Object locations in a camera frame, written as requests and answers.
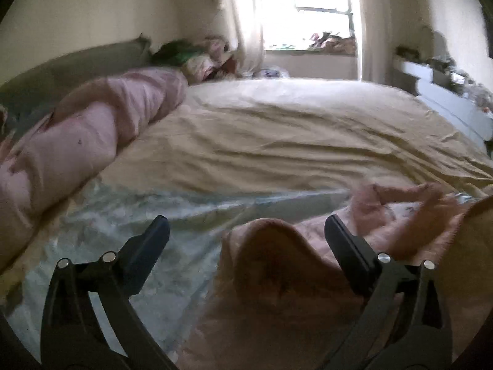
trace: clutter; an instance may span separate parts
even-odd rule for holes
[[[310,37],[315,43],[310,45],[310,50],[321,50],[326,53],[340,54],[355,54],[356,53],[356,38],[354,36],[342,38],[338,35],[333,35],[331,32],[323,32],[320,37],[318,33],[314,33]]]
[[[407,61],[411,61],[411,63],[419,64],[421,62],[420,52],[418,50],[411,49],[409,47],[401,45],[401,46],[397,46],[397,48],[395,49],[395,53],[398,56],[403,57]]]
[[[253,78],[257,79],[278,79],[289,78],[289,73],[283,68],[278,66],[270,66],[268,68],[262,68],[261,70],[253,74]]]
[[[486,113],[493,111],[493,94],[482,83],[466,85],[462,97],[467,98]]]
[[[197,42],[181,39],[163,44],[152,56],[152,63],[180,68],[189,84],[240,77],[236,74],[236,59],[220,36]]]

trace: white dresser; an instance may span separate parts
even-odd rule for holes
[[[435,110],[486,152],[485,141],[493,139],[493,119],[475,104],[441,86],[418,80],[418,99]]]
[[[473,102],[441,87],[439,84],[448,80],[438,71],[398,57],[394,58],[393,67],[396,71],[417,80],[415,87],[407,90],[408,92],[417,95],[419,100],[449,121],[482,151],[487,152],[485,142],[493,141],[493,119],[489,115],[482,112]]]

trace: white wall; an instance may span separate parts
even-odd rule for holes
[[[175,0],[178,23],[187,38],[208,35],[226,35],[224,12],[217,0]]]
[[[179,37],[173,0],[15,0],[0,23],[0,84],[51,58],[141,33]]]
[[[493,92],[485,21],[478,0],[427,0],[430,25],[445,36],[457,66]]]
[[[421,11],[420,0],[389,0],[391,14],[391,49],[399,45],[418,48],[420,31],[427,24],[426,12]]]
[[[306,53],[293,55],[287,51],[267,52],[264,66],[287,69],[293,78],[357,79],[356,57],[336,54]]]

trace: metal bolt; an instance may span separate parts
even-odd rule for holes
[[[382,263],[390,263],[391,258],[387,253],[379,253],[377,256],[378,260],[381,261]]]
[[[425,266],[428,270],[435,269],[435,263],[433,263],[431,260],[425,260],[423,266]]]
[[[115,252],[106,252],[105,254],[103,254],[101,259],[105,263],[111,263],[114,259],[116,259],[116,253]]]
[[[63,269],[65,267],[67,267],[69,264],[70,264],[70,262],[68,261],[68,259],[63,258],[63,259],[58,260],[57,267],[60,269]]]

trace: window sill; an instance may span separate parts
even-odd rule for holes
[[[323,50],[291,50],[291,49],[271,49],[271,50],[266,50],[265,51],[266,54],[268,55],[300,55],[300,56],[304,56],[304,55],[325,55],[325,56],[343,56],[343,57],[356,57],[356,54],[346,54],[346,53],[329,53],[327,51],[323,51]]]

